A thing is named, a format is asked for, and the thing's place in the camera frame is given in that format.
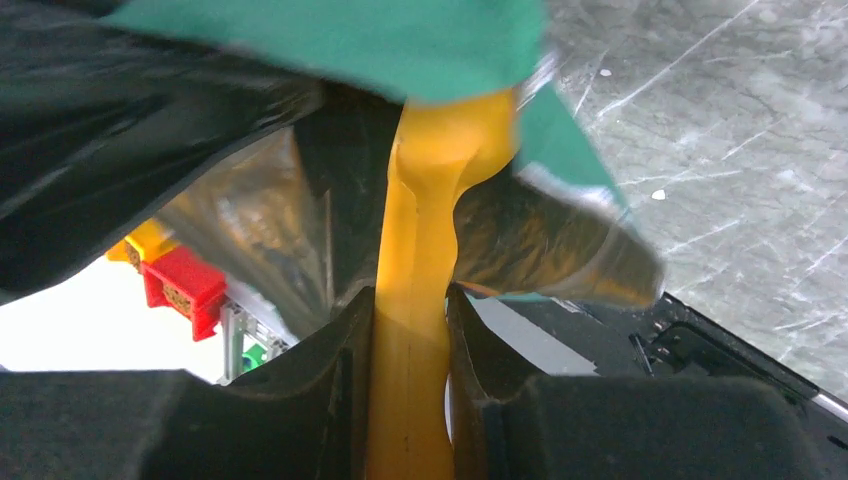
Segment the orange plastic scoop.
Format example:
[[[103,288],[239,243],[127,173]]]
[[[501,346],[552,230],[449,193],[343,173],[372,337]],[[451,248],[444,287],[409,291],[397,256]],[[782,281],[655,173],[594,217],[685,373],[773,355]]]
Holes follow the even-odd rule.
[[[445,296],[453,212],[517,150],[512,89],[450,104],[408,101],[392,144],[375,288],[366,475],[450,479]]]

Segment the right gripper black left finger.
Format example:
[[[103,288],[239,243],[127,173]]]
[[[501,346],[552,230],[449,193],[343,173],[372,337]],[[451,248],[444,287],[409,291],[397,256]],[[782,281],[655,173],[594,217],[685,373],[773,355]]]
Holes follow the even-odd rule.
[[[359,479],[374,291],[226,386],[183,370],[5,373],[5,479]]]

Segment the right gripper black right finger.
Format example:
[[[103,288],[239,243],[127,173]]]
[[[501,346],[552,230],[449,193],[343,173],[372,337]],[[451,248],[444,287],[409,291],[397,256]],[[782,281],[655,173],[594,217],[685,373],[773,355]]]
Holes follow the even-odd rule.
[[[544,320],[546,303],[511,313]],[[825,479],[828,454],[788,401],[746,377],[547,373],[448,294],[459,479]]]

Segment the green dog food bag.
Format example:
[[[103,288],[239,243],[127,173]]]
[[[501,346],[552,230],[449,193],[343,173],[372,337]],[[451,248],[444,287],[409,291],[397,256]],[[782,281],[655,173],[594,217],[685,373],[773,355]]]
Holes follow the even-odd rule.
[[[374,284],[391,172],[508,154],[458,195],[457,282],[627,309],[664,269],[550,84],[542,1],[5,1],[1,300],[152,216],[307,336]]]

